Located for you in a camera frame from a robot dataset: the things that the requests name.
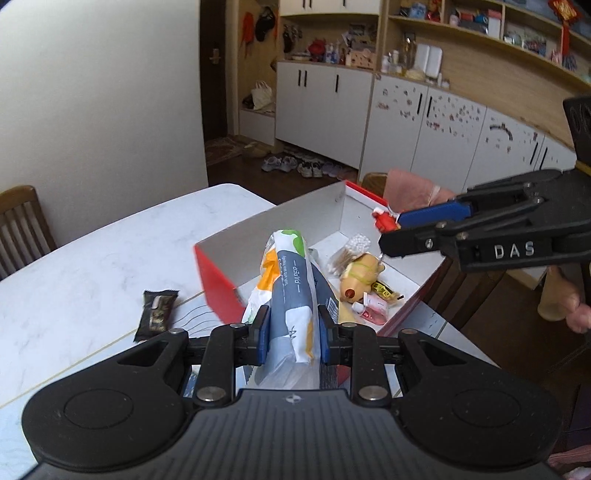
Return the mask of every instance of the wooden chair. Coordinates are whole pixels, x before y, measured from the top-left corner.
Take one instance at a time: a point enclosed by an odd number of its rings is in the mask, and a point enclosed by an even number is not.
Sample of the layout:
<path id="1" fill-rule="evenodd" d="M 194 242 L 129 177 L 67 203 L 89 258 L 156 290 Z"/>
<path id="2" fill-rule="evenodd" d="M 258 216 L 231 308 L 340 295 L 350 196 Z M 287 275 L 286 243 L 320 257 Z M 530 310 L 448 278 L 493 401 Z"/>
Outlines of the wooden chair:
<path id="1" fill-rule="evenodd" d="M 363 178 L 361 186 L 376 195 L 383 196 L 386 179 L 387 174 L 385 173 L 368 173 Z M 484 274 L 466 274 L 460 271 L 457 262 L 446 257 L 437 270 L 435 282 L 423 298 L 423 301 L 439 315 L 443 316 L 452 300 L 456 298 L 462 285 L 465 282 L 467 282 L 467 286 L 475 284 L 476 287 L 460 305 L 452 318 L 446 318 L 449 323 L 460 330 L 489 297 L 504 274 L 505 272 L 497 271 Z"/>
<path id="2" fill-rule="evenodd" d="M 0 193 L 0 280 L 55 249 L 35 188 Z"/>

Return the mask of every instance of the tissue package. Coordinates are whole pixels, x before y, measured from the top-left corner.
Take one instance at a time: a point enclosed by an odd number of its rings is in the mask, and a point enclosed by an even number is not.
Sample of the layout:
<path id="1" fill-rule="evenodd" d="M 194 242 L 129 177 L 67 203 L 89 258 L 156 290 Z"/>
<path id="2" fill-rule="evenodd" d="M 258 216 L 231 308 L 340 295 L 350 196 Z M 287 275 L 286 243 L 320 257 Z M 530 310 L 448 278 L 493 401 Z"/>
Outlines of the tissue package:
<path id="1" fill-rule="evenodd" d="M 269 353 L 249 388 L 319 388 L 320 339 L 314 277 L 306 242 L 297 230 L 274 232 L 261 262 L 261 279 L 242 321 L 251 323 L 261 305 L 271 306 Z"/>

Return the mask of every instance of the chair backrest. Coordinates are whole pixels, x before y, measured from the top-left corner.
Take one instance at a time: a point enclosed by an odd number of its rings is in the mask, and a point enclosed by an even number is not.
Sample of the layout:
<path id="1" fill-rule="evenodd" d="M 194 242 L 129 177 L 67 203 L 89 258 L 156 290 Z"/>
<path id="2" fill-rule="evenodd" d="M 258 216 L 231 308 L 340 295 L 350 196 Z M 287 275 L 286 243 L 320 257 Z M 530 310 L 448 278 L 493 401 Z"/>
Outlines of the chair backrest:
<path id="1" fill-rule="evenodd" d="M 0 280 L 55 249 L 35 188 L 0 193 Z"/>
<path id="2" fill-rule="evenodd" d="M 383 197 L 387 178 L 388 175 L 385 173 L 366 173 L 361 181 L 361 186 L 365 190 Z"/>

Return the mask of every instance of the red chinese knot decoration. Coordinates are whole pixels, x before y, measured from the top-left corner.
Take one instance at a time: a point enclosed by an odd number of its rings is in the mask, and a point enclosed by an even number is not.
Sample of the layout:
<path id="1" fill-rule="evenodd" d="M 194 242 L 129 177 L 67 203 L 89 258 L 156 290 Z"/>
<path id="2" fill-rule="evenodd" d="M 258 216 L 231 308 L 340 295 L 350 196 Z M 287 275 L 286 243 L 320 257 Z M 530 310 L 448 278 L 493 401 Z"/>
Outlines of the red chinese knot decoration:
<path id="1" fill-rule="evenodd" d="M 564 59 L 569 54 L 569 26 L 579 20 L 581 13 L 575 8 L 571 0 L 550 0 L 548 1 L 548 5 L 562 23 L 560 53 Z"/>

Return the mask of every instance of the door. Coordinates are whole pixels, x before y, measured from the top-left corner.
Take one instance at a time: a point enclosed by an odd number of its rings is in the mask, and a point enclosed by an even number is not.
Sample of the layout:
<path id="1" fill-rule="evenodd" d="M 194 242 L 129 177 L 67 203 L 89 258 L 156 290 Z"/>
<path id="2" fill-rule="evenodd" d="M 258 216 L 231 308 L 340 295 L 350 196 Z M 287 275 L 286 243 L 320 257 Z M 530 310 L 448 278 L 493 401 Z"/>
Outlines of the door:
<path id="1" fill-rule="evenodd" d="M 307 1 L 309 0 L 281 0 L 279 13 L 282 16 L 305 14 Z"/>
<path id="2" fill-rule="evenodd" d="M 545 137 L 535 169 L 557 168 L 559 170 L 571 170 L 574 168 L 576 161 L 577 155 L 575 152 L 556 140 Z"/>
<path id="3" fill-rule="evenodd" d="M 340 11 L 350 14 L 380 13 L 381 0 L 340 0 Z"/>
<path id="4" fill-rule="evenodd" d="M 331 155 L 359 168 L 368 117 L 372 73 L 336 68 Z"/>
<path id="5" fill-rule="evenodd" d="M 226 1 L 201 0 L 199 69 L 203 139 L 225 137 L 226 119 Z"/>
<path id="6" fill-rule="evenodd" d="M 297 145 L 321 155 L 330 156 L 334 108 L 336 67 L 305 65 L 301 99 L 300 142 Z"/>
<path id="7" fill-rule="evenodd" d="M 299 145 L 301 98 L 303 94 L 304 65 L 279 61 L 277 63 L 277 111 L 275 136 Z"/>
<path id="8" fill-rule="evenodd" d="M 427 90 L 418 83 L 376 75 L 361 177 L 391 168 L 410 171 L 427 109 Z"/>
<path id="9" fill-rule="evenodd" d="M 465 189 L 533 171 L 543 141 L 544 134 L 489 108 Z"/>
<path id="10" fill-rule="evenodd" d="M 485 106 L 429 88 L 411 172 L 460 193 L 485 115 Z"/>

